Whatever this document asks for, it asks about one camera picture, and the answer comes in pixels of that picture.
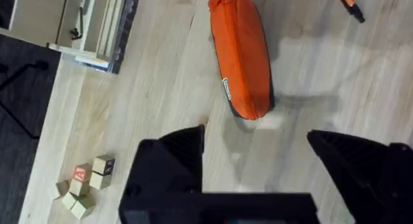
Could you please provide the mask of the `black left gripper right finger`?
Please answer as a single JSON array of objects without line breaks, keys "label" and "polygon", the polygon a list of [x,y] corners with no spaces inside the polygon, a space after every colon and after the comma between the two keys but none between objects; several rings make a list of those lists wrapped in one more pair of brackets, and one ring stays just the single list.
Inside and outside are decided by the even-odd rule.
[{"label": "black left gripper right finger", "polygon": [[311,130],[307,140],[357,224],[412,223],[412,149],[339,132]]}]

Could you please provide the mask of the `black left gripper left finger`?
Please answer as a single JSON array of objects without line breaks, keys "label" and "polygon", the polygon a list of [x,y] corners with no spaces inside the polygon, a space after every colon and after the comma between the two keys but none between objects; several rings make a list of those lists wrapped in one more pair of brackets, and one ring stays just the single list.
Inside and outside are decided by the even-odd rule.
[{"label": "black left gripper left finger", "polygon": [[138,199],[173,193],[201,193],[205,126],[171,132],[157,139],[144,139],[137,148],[119,212],[136,207]]}]

